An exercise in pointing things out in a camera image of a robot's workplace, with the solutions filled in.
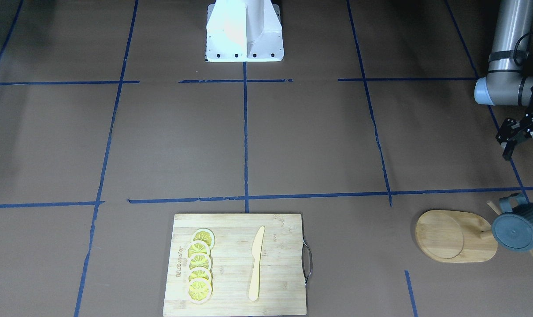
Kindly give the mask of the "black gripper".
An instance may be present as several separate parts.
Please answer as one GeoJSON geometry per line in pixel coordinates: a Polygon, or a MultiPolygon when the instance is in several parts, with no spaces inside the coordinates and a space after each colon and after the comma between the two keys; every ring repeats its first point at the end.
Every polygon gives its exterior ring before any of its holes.
{"type": "Polygon", "coordinates": [[[518,143],[525,142],[528,139],[533,139],[533,88],[530,104],[526,108],[526,114],[522,119],[506,118],[496,134],[497,142],[504,143],[503,159],[505,161],[512,159],[514,149],[518,143]]]}

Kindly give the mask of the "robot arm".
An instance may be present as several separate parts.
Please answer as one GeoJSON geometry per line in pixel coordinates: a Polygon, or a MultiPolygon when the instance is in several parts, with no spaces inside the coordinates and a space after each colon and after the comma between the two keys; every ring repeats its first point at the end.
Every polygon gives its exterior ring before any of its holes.
{"type": "Polygon", "coordinates": [[[533,37],[533,0],[503,0],[496,23],[488,72],[474,88],[476,103],[485,106],[519,106],[522,119],[506,118],[496,140],[503,148],[504,160],[511,160],[514,149],[533,139],[533,76],[522,74],[529,58],[533,37]]]}

